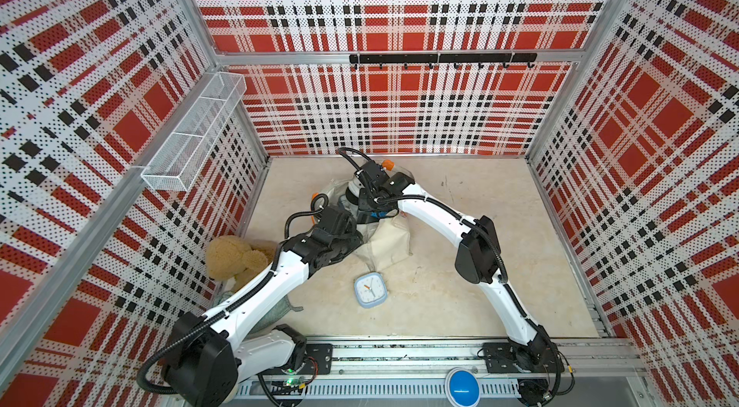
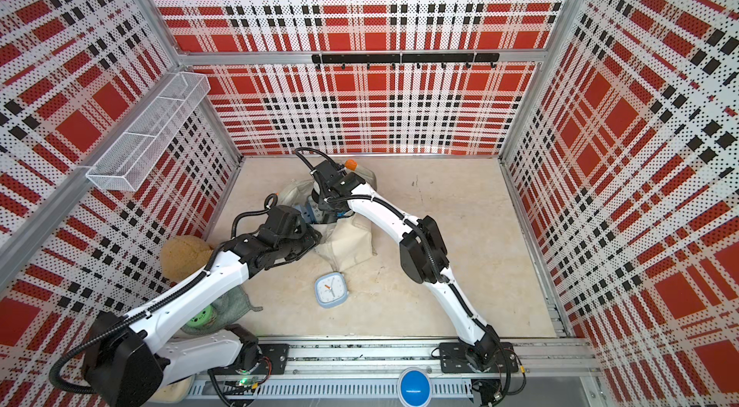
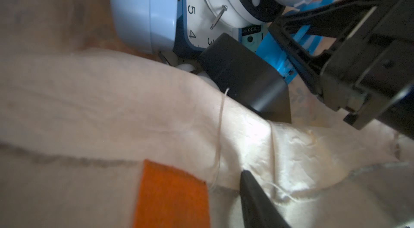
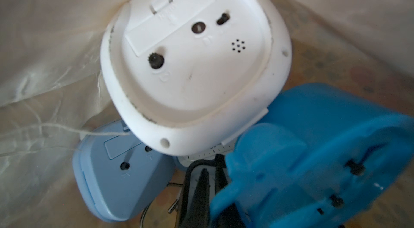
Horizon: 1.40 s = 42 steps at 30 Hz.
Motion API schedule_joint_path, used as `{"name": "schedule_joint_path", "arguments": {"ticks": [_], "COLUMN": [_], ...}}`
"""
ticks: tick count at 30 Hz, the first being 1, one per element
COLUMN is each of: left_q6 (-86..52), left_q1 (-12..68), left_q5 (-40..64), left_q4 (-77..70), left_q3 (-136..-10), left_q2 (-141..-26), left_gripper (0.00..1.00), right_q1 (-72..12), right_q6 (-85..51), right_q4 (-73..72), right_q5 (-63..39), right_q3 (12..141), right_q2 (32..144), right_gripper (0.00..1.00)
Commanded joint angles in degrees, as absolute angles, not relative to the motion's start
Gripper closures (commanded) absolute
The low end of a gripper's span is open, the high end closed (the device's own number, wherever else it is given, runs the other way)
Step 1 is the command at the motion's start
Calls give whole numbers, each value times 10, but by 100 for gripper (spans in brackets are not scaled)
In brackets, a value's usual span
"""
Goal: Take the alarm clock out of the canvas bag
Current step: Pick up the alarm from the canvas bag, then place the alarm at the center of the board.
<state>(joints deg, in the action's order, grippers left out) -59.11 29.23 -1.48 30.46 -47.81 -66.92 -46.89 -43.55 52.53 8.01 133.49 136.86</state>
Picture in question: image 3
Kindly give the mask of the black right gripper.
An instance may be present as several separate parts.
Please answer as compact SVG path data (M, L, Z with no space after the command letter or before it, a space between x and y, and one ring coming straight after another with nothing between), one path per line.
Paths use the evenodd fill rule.
M292 37L302 27L342 44L331 57L311 56ZM311 93L348 111L346 123L378 120L414 136L414 0L340 0L281 16L269 32Z

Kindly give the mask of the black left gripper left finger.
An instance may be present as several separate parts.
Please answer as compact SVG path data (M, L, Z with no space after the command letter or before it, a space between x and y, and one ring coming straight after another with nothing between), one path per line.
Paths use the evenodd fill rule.
M222 92L265 120L291 123L287 83L265 60L224 33L198 62Z

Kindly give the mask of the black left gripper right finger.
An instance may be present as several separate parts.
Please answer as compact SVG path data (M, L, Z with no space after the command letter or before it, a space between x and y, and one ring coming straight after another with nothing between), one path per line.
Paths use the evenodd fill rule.
M290 228L248 170L241 172L239 194L246 228Z

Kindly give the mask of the beige canvas bag orange handles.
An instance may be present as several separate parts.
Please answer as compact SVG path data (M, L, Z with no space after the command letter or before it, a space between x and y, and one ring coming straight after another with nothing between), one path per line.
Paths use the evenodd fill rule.
M243 226L243 169L294 228L413 223L413 141L289 90L271 123L124 45L110 0L1 0L1 227L131 228L145 160L196 177L192 228Z

